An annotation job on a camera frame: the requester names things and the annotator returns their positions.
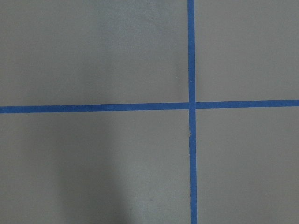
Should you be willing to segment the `crossing blue tape strip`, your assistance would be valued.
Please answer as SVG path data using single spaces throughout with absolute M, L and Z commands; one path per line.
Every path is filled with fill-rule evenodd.
M 187 1 L 188 25 L 188 114 L 189 114 L 189 164 L 190 164 L 190 214 L 191 223 L 198 222 L 197 215 L 197 156 L 196 156 L 196 83 L 195 83 L 195 17 L 194 1 Z

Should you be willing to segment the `long blue tape strip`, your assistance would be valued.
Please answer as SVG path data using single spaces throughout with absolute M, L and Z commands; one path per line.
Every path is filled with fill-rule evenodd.
M 99 105 L 35 105 L 2 106 L 1 114 L 14 113 L 58 113 L 58 112 L 109 112 L 109 111 L 152 111 L 152 110 L 189 110 L 189 109 L 226 109 L 226 108 L 266 108 L 298 107 L 298 100 L 261 100 L 261 101 L 216 101 L 195 103 L 136 103 L 136 104 L 99 104 Z

